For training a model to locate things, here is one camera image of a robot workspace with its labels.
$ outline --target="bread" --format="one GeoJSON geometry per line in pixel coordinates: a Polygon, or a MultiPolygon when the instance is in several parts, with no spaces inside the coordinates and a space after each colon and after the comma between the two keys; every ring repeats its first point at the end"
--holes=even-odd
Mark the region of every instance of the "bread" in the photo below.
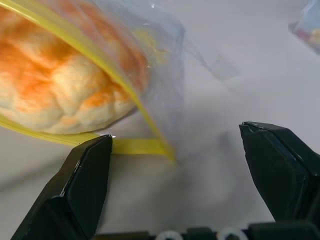
{"type": "MultiPolygon", "coordinates": [[[[76,7],[65,4],[62,8],[91,34],[91,23],[76,7]]],[[[144,53],[94,7],[82,9],[104,38],[113,60],[142,94],[149,78],[144,53]]],[[[87,57],[49,31],[0,7],[1,115],[33,131],[77,134],[105,128],[134,106],[122,87],[87,57]]]]}

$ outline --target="white table surface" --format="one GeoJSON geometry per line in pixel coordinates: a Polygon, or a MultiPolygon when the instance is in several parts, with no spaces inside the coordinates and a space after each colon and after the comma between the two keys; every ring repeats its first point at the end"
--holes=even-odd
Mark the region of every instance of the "white table surface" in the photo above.
{"type": "MultiPolygon", "coordinates": [[[[246,227],[273,218],[248,169],[238,125],[288,127],[320,152],[319,59],[288,32],[305,0],[159,0],[208,50],[240,74],[213,79],[186,59],[188,152],[173,167],[156,157],[113,156],[100,233],[246,227]]],[[[70,148],[0,128],[0,235],[13,235],[70,148]]]]}

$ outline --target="bread roll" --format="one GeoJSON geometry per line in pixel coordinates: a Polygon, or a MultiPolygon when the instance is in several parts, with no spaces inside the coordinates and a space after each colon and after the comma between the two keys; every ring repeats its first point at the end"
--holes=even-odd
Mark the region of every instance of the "bread roll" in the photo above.
{"type": "MultiPolygon", "coordinates": [[[[87,35],[94,24],[109,55],[142,94],[149,78],[144,53],[94,7],[82,8],[91,22],[75,6],[62,8],[87,35]]],[[[92,31],[91,37],[97,35],[92,31]]],[[[134,106],[121,86],[87,57],[0,7],[1,115],[33,131],[77,134],[105,128],[134,106]]]]}

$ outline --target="plastic bag in background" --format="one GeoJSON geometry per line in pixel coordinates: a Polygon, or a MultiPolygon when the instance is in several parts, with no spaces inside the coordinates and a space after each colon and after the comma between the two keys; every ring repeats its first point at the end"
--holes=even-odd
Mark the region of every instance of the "plastic bag in background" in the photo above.
{"type": "Polygon", "coordinates": [[[294,28],[294,33],[320,54],[320,0],[309,0],[302,11],[302,20],[294,28]]]}
{"type": "Polygon", "coordinates": [[[119,91],[125,91],[132,99],[152,134],[140,130],[143,121],[136,117],[139,114],[134,114],[135,120],[133,115],[125,118],[126,127],[120,120],[93,133],[69,134],[67,129],[66,134],[31,131],[7,119],[10,116],[1,117],[0,125],[68,145],[112,134],[116,137],[114,153],[160,154],[174,159],[184,92],[181,56],[185,30],[179,21],[154,8],[149,1],[0,0],[0,6],[50,31],[99,66],[119,86],[119,91]],[[117,43],[110,38],[110,32],[126,44],[131,55],[144,53],[148,64],[138,70],[149,74],[148,82],[141,82],[137,71],[129,71],[119,60],[118,48],[114,47],[117,43]]]}

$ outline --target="white background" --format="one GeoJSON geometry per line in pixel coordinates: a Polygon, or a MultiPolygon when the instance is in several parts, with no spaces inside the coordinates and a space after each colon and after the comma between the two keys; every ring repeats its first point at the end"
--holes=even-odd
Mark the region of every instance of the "white background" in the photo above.
{"type": "MultiPolygon", "coordinates": [[[[99,232],[245,227],[273,218],[257,192],[238,125],[290,128],[320,152],[319,59],[288,31],[305,0],[158,0],[208,53],[218,50],[239,75],[214,79],[186,59],[186,154],[112,160],[99,232]]],[[[10,239],[70,148],[0,129],[0,236],[10,239]]]]}

